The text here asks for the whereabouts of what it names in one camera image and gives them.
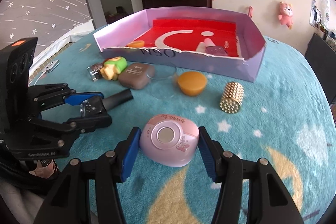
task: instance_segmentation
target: white star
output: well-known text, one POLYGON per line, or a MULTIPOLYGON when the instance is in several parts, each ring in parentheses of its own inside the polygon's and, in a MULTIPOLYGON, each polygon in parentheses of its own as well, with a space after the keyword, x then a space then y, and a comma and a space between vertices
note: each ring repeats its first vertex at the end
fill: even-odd
POLYGON ((261 133, 261 131, 259 129, 253 131, 253 135, 258 137, 258 138, 261 138, 263 136, 263 134, 261 133))
POLYGON ((223 120, 222 122, 218 122, 218 132, 229 132, 231 125, 226 122, 226 120, 223 120))
POLYGON ((315 161, 319 166, 328 165, 329 152, 323 126, 305 124, 296 133, 295 141, 310 160, 315 161))
POLYGON ((216 190, 216 189, 220 189, 222 187, 222 183, 220 182, 220 183, 211 183, 211 186, 210 186, 210 188, 211 189, 214 189, 214 190, 216 190))
POLYGON ((200 114, 200 113, 204 113, 204 112, 205 112, 206 107, 203 107, 203 106, 201 106, 201 105, 198 105, 198 107, 195 107, 195 109, 196 109, 196 112, 197 112, 198 114, 200 114))

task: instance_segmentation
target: white cable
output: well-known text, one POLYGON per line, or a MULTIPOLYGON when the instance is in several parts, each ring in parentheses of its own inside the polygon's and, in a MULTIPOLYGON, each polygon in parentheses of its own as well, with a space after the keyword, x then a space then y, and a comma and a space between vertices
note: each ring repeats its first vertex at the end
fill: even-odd
POLYGON ((40 76, 38 77, 38 79, 35 81, 35 84, 34 84, 34 85, 36 85, 37 81, 40 80, 40 78, 41 78, 44 74, 45 74, 45 71, 43 71, 43 72, 41 73, 41 75, 40 75, 40 76))

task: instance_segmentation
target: blue gripper pad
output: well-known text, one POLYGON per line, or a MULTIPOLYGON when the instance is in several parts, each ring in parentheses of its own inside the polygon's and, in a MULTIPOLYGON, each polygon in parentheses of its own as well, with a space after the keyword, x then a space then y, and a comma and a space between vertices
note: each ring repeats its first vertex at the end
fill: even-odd
POLYGON ((83 101, 90 99, 91 97, 96 95, 99 95, 102 99, 104 98, 104 95, 101 92, 83 92, 70 94, 68 98, 64 99, 64 102, 71 106, 78 106, 83 101))
POLYGON ((128 149, 124 155, 124 159, 121 167, 120 178, 122 182, 131 175, 135 159, 137 158, 139 151, 139 141, 140 141, 141 130, 138 127, 134 127, 128 136, 126 142, 129 142, 128 149))
POLYGON ((212 140, 204 127, 199 127, 199 141, 198 149, 201 153, 202 160, 207 171, 208 176, 215 182, 216 181, 216 161, 211 153, 209 145, 212 140))

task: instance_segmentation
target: gold spiked cylinder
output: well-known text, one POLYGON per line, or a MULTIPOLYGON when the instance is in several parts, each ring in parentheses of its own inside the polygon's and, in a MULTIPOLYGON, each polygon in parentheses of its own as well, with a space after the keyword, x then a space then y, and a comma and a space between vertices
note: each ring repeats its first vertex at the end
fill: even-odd
POLYGON ((227 83, 220 99, 220 108, 226 113, 237 113, 243 102, 244 89, 237 82, 227 83))

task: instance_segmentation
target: orange lid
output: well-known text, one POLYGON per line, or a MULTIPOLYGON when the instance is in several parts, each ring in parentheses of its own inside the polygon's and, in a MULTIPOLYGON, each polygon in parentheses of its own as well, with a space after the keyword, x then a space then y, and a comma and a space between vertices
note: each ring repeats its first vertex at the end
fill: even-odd
POLYGON ((207 78, 197 71, 187 71, 177 79, 181 91, 188 96, 199 95, 207 85, 207 81, 207 78))
POLYGON ((131 48, 142 48, 145 46, 145 41, 143 40, 133 41, 128 43, 126 46, 131 48))

